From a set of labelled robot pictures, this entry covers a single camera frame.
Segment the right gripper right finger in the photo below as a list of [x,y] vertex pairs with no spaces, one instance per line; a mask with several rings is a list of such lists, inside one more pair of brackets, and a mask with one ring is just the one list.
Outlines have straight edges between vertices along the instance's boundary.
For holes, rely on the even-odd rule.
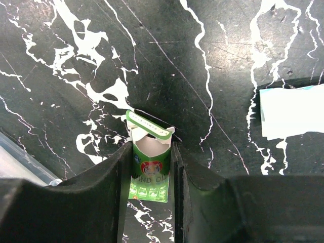
[[171,147],[175,242],[323,242],[323,176],[234,176]]

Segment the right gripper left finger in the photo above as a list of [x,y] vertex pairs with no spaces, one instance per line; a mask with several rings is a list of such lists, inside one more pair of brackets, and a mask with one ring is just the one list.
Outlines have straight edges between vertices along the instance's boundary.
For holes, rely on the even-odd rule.
[[133,146],[57,186],[1,179],[1,242],[121,242]]

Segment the green wind oil box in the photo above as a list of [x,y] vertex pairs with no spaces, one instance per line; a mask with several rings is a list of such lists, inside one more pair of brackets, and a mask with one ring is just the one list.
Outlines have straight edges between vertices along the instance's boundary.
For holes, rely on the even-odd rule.
[[130,110],[126,119],[133,143],[129,199],[167,203],[175,128],[165,129]]

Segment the clear first aid box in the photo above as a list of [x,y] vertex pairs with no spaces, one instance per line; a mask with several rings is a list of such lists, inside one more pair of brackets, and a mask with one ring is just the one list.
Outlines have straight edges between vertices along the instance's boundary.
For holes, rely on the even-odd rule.
[[1,178],[25,179],[42,187],[57,186],[62,182],[3,133],[1,133]]

